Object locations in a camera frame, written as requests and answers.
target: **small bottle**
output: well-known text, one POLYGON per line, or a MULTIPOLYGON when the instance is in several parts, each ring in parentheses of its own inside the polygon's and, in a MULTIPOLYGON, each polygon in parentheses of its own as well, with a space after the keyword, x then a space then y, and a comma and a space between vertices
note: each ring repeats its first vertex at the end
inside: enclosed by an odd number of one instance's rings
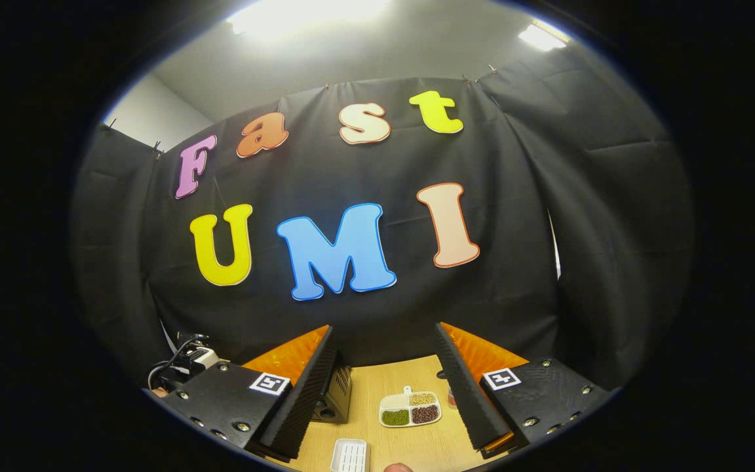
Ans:
POLYGON ((452 410, 456 409, 456 399, 453 398, 453 391, 450 387, 447 387, 447 406, 452 410))

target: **white wall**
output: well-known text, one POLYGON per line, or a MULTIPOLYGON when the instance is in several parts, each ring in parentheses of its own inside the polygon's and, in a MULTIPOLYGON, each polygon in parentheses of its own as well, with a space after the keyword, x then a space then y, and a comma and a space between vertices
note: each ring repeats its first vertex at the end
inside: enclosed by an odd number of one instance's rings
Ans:
POLYGON ((152 74, 130 89, 104 119, 105 125, 116 120, 113 129, 134 140, 168 150, 195 132, 212 125, 185 100, 173 93, 152 74))

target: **blue letter m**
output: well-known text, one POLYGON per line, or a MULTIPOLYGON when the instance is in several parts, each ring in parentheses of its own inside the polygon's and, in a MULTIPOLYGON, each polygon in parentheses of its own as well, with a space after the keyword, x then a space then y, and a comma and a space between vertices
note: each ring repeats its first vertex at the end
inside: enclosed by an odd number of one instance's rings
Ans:
POLYGON ((342 292, 349 260, 354 267, 351 289, 366 292, 395 284, 395 274, 387 269, 380 245, 378 218, 382 214, 383 209, 375 203, 349 207, 342 213, 334 244, 310 218, 291 218, 279 224, 276 233, 287 241, 293 263, 293 298, 314 300, 324 293, 311 268, 333 293, 342 292))

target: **white tray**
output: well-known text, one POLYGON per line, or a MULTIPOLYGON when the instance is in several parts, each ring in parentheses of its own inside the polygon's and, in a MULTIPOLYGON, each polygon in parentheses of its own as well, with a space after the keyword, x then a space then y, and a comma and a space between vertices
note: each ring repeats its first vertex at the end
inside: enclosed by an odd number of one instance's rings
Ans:
POLYGON ((404 386, 404 393, 398 395, 388 395, 380 400, 380 408, 377 411, 377 420, 384 427, 410 427, 410 426, 423 426, 425 424, 431 424, 441 419, 441 405, 438 403, 438 397, 432 391, 413 391, 409 385, 404 386), (425 403, 422 405, 410 406, 411 395, 431 394, 435 401, 433 403, 425 403), (423 408, 426 406, 435 405, 438 415, 432 421, 428 422, 413 422, 413 409, 423 408), (407 424, 389 425, 383 422, 383 412, 398 412, 399 410, 407 410, 410 415, 410 422, 407 424))
POLYGON ((366 441, 362 439, 336 440, 330 469, 333 472, 369 472, 366 441))

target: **black fabric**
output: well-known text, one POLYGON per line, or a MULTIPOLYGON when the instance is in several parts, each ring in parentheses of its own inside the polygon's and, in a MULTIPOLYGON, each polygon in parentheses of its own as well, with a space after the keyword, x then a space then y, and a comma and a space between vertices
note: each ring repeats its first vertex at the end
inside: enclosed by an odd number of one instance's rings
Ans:
POLYGON ((136 382, 171 356, 142 283, 141 212, 157 154, 100 126, 83 159, 71 204, 71 256, 80 316, 136 382))
POLYGON ((680 308, 693 207, 680 156, 648 105, 571 48, 479 79, 518 137, 560 254, 557 355, 605 388, 629 379, 680 308))
MULTIPOLYGON (((352 365, 432 355, 432 326, 460 326, 525 355, 554 346, 554 250, 545 207, 527 157, 497 105, 477 84, 449 79, 361 81, 285 96, 276 104, 237 114, 180 143, 155 165, 144 208, 142 260, 168 331, 206 332, 244 346, 228 353, 245 361, 322 325, 335 328, 352 365), (438 134, 423 123, 411 96, 437 90, 455 100, 450 117, 465 128, 438 134), (392 126, 386 140, 351 146, 339 137, 339 111, 375 102, 392 126), (282 146, 241 159, 241 130, 255 117, 281 111, 290 133, 282 146), (180 152, 209 134, 199 187, 174 197, 180 152), (416 200, 426 186, 458 182, 461 207, 480 256, 440 269, 427 206, 416 200), (215 286, 197 267, 192 219, 218 216, 214 237, 222 263, 233 259, 225 209, 254 207, 249 217, 252 271, 236 286, 215 286), (290 252, 276 226, 306 216, 329 239, 347 207, 377 203, 381 245, 394 286, 372 292, 326 289, 318 300, 291 298, 290 252)), ((348 280, 353 272, 349 269, 348 280)))

